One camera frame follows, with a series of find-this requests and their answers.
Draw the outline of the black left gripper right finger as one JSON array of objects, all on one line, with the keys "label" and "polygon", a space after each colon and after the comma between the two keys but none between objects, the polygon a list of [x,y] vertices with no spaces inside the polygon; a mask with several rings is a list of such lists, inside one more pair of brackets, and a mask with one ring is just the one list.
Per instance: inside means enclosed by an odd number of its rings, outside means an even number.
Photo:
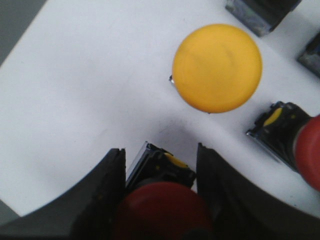
[{"label": "black left gripper right finger", "polygon": [[209,207],[216,240],[318,240],[320,220],[253,184],[214,149],[196,154],[197,193]]}]

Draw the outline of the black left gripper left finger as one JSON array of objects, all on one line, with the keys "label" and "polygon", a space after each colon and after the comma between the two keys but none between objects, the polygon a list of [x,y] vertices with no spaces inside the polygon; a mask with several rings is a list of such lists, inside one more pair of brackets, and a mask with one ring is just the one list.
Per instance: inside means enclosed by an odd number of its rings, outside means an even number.
[{"label": "black left gripper left finger", "polygon": [[109,240],[124,197],[126,152],[112,148],[82,180],[47,205],[0,227],[2,240]]}]

